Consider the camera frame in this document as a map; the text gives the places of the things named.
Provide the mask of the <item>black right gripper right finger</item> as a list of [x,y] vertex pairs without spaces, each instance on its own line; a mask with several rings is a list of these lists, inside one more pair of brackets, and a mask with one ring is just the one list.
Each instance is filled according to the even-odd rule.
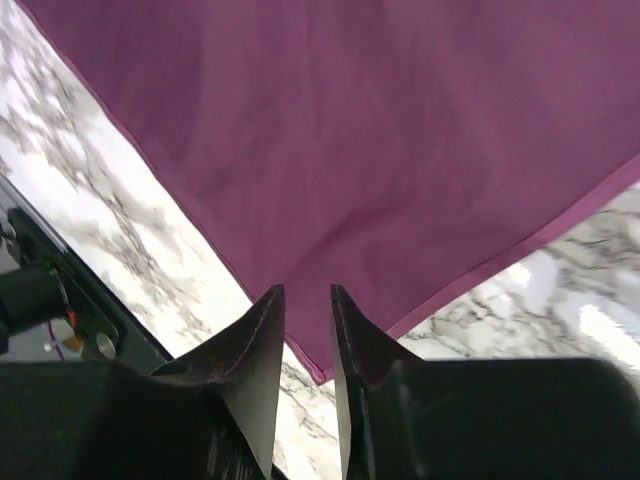
[[377,327],[346,288],[331,287],[335,395],[345,479],[423,479],[418,430],[423,362]]

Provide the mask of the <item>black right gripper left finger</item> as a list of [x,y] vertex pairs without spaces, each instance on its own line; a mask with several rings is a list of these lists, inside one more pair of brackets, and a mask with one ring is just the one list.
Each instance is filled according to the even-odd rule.
[[206,401],[208,470],[270,470],[283,356],[285,290],[270,287],[241,318],[152,375]]

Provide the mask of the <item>purple cloth napkin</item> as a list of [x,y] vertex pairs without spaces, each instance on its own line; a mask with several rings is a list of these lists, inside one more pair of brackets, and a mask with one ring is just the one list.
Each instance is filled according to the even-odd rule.
[[26,1],[317,383],[639,178],[635,1]]

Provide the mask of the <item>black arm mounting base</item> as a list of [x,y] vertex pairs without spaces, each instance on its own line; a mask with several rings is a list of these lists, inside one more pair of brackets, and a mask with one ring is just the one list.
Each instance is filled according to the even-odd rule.
[[115,360],[150,373],[171,354],[7,179],[1,180],[1,359]]

